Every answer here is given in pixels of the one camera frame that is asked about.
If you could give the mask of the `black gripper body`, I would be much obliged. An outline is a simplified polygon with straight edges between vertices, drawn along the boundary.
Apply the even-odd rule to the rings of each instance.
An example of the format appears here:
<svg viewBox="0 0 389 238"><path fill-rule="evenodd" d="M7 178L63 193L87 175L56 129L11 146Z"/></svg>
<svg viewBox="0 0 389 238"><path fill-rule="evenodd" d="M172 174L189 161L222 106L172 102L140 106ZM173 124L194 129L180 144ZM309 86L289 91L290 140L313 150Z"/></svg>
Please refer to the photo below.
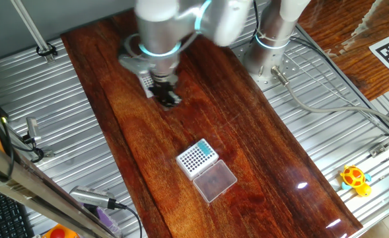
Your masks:
<svg viewBox="0 0 389 238"><path fill-rule="evenodd" d="M153 85L149 87L149 90L150 92L152 92L153 96L158 99L164 99L166 97L177 97L177 94L174 92L174 86L168 82L154 82Z"/></svg>

